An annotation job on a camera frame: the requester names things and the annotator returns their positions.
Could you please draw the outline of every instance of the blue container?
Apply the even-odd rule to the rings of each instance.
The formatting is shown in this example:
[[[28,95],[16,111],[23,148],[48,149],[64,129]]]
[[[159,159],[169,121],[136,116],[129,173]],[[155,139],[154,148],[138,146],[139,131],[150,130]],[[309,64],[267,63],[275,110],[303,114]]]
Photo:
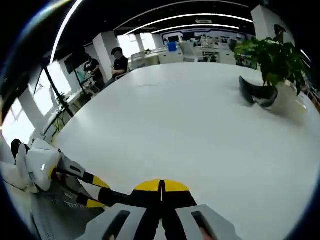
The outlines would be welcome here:
[[[176,42],[168,42],[168,50],[169,52],[177,51],[177,44]]]

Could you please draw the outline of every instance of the man in black shirt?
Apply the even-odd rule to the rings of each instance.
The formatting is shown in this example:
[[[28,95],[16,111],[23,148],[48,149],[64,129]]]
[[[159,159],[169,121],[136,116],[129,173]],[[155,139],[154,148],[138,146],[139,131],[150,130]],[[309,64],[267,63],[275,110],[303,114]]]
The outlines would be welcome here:
[[[105,86],[104,77],[102,76],[102,72],[100,70],[100,64],[98,60],[92,58],[89,54],[87,54],[88,60],[84,64],[83,71],[87,74],[89,73],[93,76],[93,81],[95,81],[95,86],[102,91]]]
[[[115,61],[112,68],[112,78],[105,84],[105,88],[116,81],[116,77],[125,74],[128,71],[128,58],[123,55],[121,47],[115,47],[111,51]]]

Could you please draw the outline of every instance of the green leaves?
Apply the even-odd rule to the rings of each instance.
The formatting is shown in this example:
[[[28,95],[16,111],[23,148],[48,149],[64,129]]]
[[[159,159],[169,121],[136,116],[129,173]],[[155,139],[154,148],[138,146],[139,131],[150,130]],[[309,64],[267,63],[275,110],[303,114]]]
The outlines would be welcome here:
[[[291,42],[284,43],[283,32],[275,38],[258,40],[252,37],[233,50],[234,57],[246,55],[253,63],[260,65],[264,85],[276,86],[279,82],[289,80],[296,85],[297,95],[305,86],[304,74],[309,70],[302,54]]]

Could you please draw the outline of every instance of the white chair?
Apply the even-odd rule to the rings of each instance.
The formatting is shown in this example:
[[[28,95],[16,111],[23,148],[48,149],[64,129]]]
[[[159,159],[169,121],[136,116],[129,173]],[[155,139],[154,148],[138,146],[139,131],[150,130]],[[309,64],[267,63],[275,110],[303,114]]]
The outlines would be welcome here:
[[[132,70],[140,69],[140,68],[145,67],[147,65],[145,57],[146,57],[145,51],[133,54],[131,56],[131,67],[132,67]]]
[[[211,56],[201,56],[198,54],[191,42],[182,41],[179,43],[181,51],[183,53],[183,61],[189,63],[207,62],[210,63]]]

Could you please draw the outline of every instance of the yellow stripe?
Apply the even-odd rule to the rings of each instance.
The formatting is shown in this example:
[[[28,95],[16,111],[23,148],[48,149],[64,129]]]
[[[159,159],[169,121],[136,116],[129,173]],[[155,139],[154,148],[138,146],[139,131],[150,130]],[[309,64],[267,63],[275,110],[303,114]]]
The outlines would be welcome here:
[[[148,192],[158,192],[160,179],[155,179],[151,181],[145,181],[140,185],[136,186],[134,190],[148,191]]]
[[[91,200],[91,199],[88,199],[88,202],[86,203],[86,206],[88,208],[103,208],[105,207],[106,205],[98,202],[98,201],[94,201],[94,200]]]
[[[183,185],[180,182],[172,181],[172,180],[164,180],[165,183],[165,191],[166,192],[183,192],[183,191],[189,191],[189,188],[187,188],[185,185]]]
[[[96,186],[99,186],[99,187],[102,187],[102,188],[107,188],[109,189],[109,185],[106,184],[104,181],[102,181],[100,178],[98,178],[97,176],[94,176],[93,177],[93,182],[92,182],[93,185],[96,185]]]
[[[52,178],[52,173],[53,173],[54,169],[56,168],[56,166],[57,166],[57,165],[54,165],[54,166],[51,167],[51,169],[50,169],[50,171],[49,171],[49,176],[48,176],[48,177],[49,177],[49,180],[51,180],[51,178]]]

